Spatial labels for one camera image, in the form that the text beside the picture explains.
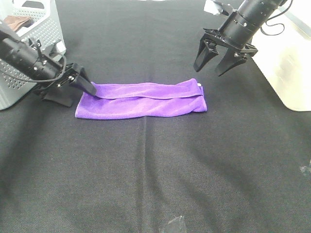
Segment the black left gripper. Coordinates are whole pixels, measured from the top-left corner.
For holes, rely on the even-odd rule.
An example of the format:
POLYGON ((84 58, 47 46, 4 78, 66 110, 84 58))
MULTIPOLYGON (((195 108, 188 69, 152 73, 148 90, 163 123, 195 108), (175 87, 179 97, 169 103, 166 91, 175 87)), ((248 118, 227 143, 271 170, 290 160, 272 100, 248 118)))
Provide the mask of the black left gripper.
POLYGON ((36 95, 42 96, 43 100, 71 107, 73 100, 62 88, 66 85, 82 90, 90 95, 96 95, 97 92, 95 86, 89 80, 85 68, 77 63, 67 64, 64 72, 61 72, 55 81, 47 80, 46 82, 38 83, 33 92, 36 95))

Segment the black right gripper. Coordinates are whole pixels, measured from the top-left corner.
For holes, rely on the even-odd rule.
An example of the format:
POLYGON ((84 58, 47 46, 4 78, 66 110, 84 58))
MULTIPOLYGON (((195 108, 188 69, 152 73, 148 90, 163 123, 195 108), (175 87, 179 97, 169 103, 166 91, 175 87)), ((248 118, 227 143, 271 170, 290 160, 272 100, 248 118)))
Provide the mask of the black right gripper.
POLYGON ((241 46, 230 39, 226 39, 216 29, 203 28, 203 40, 200 41, 197 57, 194 61, 193 68, 199 72, 211 59, 219 55, 216 46, 228 48, 220 63, 216 66, 215 72, 221 76, 232 68, 242 65, 247 61, 249 54, 253 57, 257 52, 257 48, 249 43, 241 46))

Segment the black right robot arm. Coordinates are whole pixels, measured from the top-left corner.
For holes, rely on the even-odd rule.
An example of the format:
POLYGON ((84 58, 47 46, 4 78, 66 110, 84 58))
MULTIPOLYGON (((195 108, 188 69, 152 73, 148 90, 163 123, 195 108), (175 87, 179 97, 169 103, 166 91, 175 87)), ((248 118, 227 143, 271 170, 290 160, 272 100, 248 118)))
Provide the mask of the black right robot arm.
POLYGON ((197 57, 193 68, 196 72, 217 56, 217 46, 227 48, 227 51, 216 66, 218 76, 223 75, 236 66, 244 64, 248 57, 253 57, 257 48, 250 44, 252 37, 271 19, 270 15, 285 0, 245 0, 238 9, 230 4, 217 0, 207 0, 204 10, 213 15, 224 15, 226 20, 218 29, 204 29, 200 40, 197 57))

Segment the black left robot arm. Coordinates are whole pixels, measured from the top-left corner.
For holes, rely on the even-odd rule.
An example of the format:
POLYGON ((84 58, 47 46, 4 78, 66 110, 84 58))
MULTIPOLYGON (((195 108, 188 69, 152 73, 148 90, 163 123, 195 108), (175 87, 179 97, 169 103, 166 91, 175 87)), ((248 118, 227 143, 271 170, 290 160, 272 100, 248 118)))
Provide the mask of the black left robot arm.
POLYGON ((0 58, 26 75, 25 82, 35 83, 34 93, 42 100, 71 107, 73 100, 64 86, 91 96, 97 93, 85 69, 77 63, 68 63, 65 55, 56 51, 55 45, 42 50, 38 39, 29 38, 24 42, 4 21, 0 22, 0 58))

